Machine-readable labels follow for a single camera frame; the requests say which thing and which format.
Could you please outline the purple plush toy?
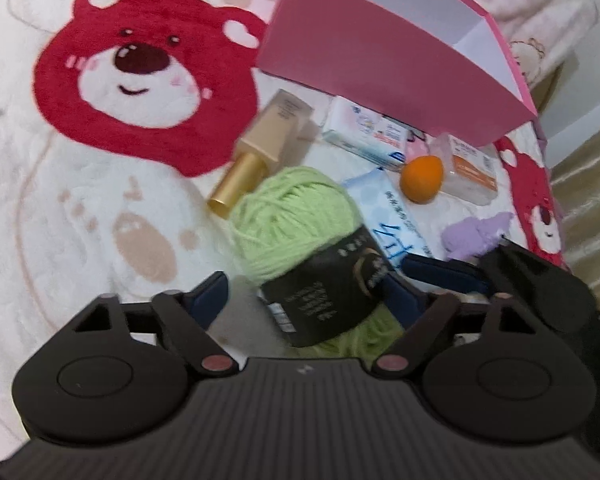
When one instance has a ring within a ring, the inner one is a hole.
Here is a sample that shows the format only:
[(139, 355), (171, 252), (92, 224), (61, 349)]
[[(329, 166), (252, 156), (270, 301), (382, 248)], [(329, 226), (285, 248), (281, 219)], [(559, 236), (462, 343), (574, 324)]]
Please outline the purple plush toy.
[(468, 217), (447, 226), (441, 233), (446, 258), (467, 261), (490, 252), (508, 233), (514, 215), (503, 211), (493, 217)]

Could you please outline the blue white tissue pack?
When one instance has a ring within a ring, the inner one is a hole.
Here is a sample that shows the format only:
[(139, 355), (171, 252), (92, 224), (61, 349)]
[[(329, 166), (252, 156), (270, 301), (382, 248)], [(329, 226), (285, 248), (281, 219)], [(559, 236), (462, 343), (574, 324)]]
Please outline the blue white tissue pack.
[(343, 181), (342, 186), (358, 206), (366, 228), (393, 266), (400, 266), (407, 254), (434, 256), (385, 170), (373, 169)]

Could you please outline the clear floss pick box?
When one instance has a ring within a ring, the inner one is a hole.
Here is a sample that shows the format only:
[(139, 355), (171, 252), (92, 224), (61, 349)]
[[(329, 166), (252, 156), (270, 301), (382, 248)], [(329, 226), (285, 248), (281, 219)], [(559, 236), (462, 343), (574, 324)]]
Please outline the clear floss pick box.
[(441, 159), (441, 191), (476, 206), (486, 206), (498, 196), (494, 158), (452, 134), (429, 143), (431, 155)]

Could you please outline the orange makeup sponge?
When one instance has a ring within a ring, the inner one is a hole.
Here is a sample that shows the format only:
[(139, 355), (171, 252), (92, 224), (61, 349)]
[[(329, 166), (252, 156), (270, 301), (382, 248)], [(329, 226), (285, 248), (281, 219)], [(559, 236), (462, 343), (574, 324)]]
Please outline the orange makeup sponge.
[(400, 175), (400, 190), (415, 204), (431, 202), (444, 180), (442, 160), (434, 155), (420, 156), (406, 164)]

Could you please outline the green yarn ball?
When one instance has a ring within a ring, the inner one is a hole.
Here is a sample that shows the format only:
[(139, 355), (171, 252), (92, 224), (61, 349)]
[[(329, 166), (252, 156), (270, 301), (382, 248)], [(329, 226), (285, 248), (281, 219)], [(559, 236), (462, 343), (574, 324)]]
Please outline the green yarn ball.
[[(363, 225), (347, 191), (321, 171), (292, 167), (265, 179), (230, 214), (230, 232), (246, 277), (261, 286)], [(381, 304), (342, 335), (291, 351), (305, 359), (360, 358), (370, 364), (403, 334)]]

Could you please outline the beige foundation bottle gold cap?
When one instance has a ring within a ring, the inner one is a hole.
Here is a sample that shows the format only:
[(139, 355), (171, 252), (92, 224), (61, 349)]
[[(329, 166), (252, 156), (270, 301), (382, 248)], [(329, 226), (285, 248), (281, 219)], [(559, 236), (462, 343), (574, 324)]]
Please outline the beige foundation bottle gold cap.
[(230, 168), (207, 200), (211, 211), (227, 219), (242, 196), (272, 176), (312, 113), (308, 103), (278, 90), (236, 141)]

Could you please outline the white wet wipes pack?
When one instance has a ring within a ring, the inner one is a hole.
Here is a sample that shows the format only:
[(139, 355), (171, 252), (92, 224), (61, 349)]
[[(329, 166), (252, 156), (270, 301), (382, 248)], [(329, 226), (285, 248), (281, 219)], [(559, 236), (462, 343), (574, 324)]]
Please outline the white wet wipes pack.
[(411, 129), (342, 96), (335, 96), (322, 127), (323, 139), (382, 168), (400, 171)]

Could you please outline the pink cardboard storage box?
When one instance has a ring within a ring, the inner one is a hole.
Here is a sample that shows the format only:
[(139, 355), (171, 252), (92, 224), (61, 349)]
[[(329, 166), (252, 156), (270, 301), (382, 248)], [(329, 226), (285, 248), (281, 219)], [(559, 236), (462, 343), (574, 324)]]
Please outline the pink cardboard storage box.
[(536, 116), (498, 24), (474, 0), (277, 0), (258, 66), (475, 146)]

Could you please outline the red bear plush blanket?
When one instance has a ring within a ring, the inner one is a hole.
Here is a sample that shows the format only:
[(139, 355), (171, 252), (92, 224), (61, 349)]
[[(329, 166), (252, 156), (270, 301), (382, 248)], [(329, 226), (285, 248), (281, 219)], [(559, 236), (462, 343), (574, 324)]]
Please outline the red bear plush blanket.
[[(276, 0), (204, 1), (268, 20)], [(38, 111), (33, 69), (73, 3), (0, 0), (0, 460), (26, 437), (10, 394), (16, 371), (103, 292), (144, 301), (224, 271), (230, 302), (212, 336), (241, 359), (288, 354), (207, 209), (219, 171), (186, 178), (91, 148)]]

